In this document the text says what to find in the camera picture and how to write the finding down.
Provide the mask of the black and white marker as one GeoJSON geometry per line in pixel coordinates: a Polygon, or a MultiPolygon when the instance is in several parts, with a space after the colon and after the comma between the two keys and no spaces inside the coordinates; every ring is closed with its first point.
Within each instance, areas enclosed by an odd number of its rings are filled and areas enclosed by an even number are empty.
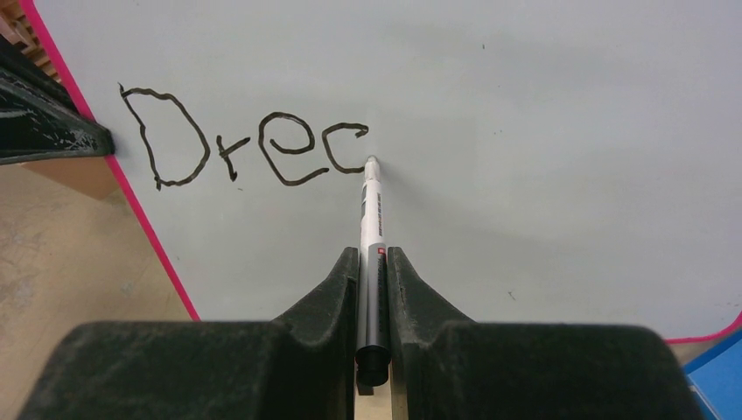
{"type": "Polygon", "coordinates": [[[367,159],[361,192],[360,282],[355,354],[357,384],[385,384],[391,362],[387,246],[383,235],[382,174],[376,157],[367,159]]]}

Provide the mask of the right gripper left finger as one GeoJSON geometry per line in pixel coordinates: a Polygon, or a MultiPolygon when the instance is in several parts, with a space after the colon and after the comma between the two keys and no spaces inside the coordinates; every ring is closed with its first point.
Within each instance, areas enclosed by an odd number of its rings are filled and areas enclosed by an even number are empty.
{"type": "Polygon", "coordinates": [[[359,255],[270,321],[75,327],[23,419],[350,419],[359,255]]]}

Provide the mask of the pink-framed whiteboard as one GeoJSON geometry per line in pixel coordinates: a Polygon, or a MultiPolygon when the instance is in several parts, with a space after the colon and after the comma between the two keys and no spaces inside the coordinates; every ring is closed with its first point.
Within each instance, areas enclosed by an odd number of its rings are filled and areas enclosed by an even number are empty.
{"type": "Polygon", "coordinates": [[[478,321],[741,321],[738,1],[25,1],[188,311],[383,232],[478,321]]]}

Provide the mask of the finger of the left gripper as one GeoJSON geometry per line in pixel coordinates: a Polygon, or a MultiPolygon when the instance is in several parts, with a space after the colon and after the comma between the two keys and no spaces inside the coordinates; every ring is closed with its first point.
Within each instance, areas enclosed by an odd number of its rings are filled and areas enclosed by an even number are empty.
{"type": "Polygon", "coordinates": [[[67,90],[1,39],[1,163],[104,157],[109,130],[81,115],[67,90]]]}

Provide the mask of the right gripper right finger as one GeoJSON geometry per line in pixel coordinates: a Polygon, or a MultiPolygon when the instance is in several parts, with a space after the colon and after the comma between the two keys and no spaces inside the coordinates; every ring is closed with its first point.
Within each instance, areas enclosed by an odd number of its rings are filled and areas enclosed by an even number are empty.
{"type": "Polygon", "coordinates": [[[395,419],[699,419],[676,357],[631,325],[478,323],[388,250],[395,419]]]}

